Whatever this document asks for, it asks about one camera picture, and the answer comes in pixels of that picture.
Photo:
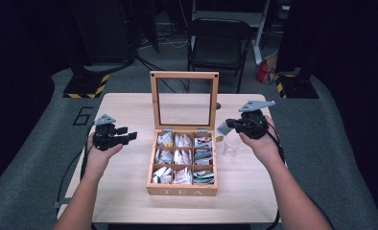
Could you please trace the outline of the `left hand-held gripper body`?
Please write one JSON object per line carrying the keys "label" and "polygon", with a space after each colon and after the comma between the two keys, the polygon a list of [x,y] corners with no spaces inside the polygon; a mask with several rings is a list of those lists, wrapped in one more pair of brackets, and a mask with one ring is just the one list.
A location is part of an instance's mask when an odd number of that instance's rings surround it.
{"label": "left hand-held gripper body", "polygon": [[94,122],[94,146],[101,151],[108,150],[122,143],[115,128],[116,120],[104,114]]}

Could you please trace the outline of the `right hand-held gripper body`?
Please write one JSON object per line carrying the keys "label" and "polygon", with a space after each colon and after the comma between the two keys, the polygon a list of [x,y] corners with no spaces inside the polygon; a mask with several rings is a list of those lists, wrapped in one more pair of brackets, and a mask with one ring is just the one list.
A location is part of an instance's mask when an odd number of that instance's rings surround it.
{"label": "right hand-held gripper body", "polygon": [[275,105],[275,101],[248,101],[240,109],[241,123],[238,127],[243,127],[243,132],[250,139],[263,137],[268,128],[268,122],[263,115],[262,108]]}

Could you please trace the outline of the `grey tea bag packet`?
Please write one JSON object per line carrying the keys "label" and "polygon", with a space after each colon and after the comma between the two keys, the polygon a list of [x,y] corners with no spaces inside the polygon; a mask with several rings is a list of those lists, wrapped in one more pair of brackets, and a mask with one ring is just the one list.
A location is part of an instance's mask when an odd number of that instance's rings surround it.
{"label": "grey tea bag packet", "polygon": [[222,142],[226,135],[232,130],[231,127],[228,126],[226,122],[222,122],[217,128],[216,128],[216,141]]}

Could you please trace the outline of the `clear glass cup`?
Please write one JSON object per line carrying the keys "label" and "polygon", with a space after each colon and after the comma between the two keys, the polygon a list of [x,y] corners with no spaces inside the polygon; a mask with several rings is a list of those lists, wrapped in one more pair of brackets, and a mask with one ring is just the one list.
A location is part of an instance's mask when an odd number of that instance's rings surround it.
{"label": "clear glass cup", "polygon": [[237,154],[239,147],[243,142],[240,139],[225,140],[224,141],[224,155],[228,157],[234,157]]}

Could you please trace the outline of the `wooden tea box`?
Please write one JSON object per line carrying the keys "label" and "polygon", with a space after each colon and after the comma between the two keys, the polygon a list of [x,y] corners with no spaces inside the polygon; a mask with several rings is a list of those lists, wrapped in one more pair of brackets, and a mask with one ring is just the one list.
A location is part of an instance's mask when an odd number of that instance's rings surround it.
{"label": "wooden tea box", "polygon": [[[218,185],[216,153],[217,72],[152,71],[154,143],[147,190],[151,196],[215,196]],[[152,183],[154,149],[161,132],[210,133],[213,140],[215,182],[205,185]]]}

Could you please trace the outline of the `person's left hand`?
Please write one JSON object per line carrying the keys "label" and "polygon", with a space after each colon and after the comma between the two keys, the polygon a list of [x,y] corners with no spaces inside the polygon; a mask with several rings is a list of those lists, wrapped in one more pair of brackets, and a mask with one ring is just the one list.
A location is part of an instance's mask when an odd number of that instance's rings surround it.
{"label": "person's left hand", "polygon": [[123,145],[119,144],[107,150],[96,149],[93,144],[93,134],[87,140],[88,155],[85,172],[87,174],[102,175],[108,165],[110,158],[118,153]]}

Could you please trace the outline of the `person's right hand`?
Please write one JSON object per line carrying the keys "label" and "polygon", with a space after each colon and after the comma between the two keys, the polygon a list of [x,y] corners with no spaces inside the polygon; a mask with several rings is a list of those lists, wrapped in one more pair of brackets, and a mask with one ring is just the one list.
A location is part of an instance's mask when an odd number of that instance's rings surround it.
{"label": "person's right hand", "polygon": [[269,124],[269,129],[263,137],[255,140],[248,138],[244,133],[240,133],[239,136],[252,149],[257,159],[265,167],[268,167],[268,165],[274,163],[281,163],[282,160],[277,146],[278,136],[274,130],[274,122],[270,116],[265,116],[265,118]]}

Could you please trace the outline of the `striped black stand base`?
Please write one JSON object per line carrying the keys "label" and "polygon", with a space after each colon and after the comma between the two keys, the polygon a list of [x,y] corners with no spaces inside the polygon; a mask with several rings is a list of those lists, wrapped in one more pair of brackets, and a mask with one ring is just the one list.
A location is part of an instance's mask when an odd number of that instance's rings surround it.
{"label": "striped black stand base", "polygon": [[317,99],[316,89],[309,80],[302,80],[298,75],[276,75],[274,77],[277,91],[286,99]]}
{"label": "striped black stand base", "polygon": [[101,96],[109,74],[89,73],[86,77],[73,76],[63,90],[63,98],[95,99]]}

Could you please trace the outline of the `pile of assorted tea bags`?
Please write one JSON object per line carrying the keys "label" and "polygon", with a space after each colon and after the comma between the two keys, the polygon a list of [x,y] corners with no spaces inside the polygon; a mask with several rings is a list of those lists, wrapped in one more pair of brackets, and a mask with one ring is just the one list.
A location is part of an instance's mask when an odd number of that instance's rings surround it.
{"label": "pile of assorted tea bags", "polygon": [[152,183],[205,185],[215,182],[210,133],[161,132],[154,149]]}

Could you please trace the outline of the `black folding chair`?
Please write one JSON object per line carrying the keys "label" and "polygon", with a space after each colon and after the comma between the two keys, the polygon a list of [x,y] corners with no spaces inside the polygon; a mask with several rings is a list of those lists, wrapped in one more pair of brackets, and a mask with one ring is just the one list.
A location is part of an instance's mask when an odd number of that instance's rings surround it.
{"label": "black folding chair", "polygon": [[187,29],[187,70],[196,68],[233,71],[239,76],[240,92],[248,47],[253,35],[251,26],[242,20],[196,18]]}

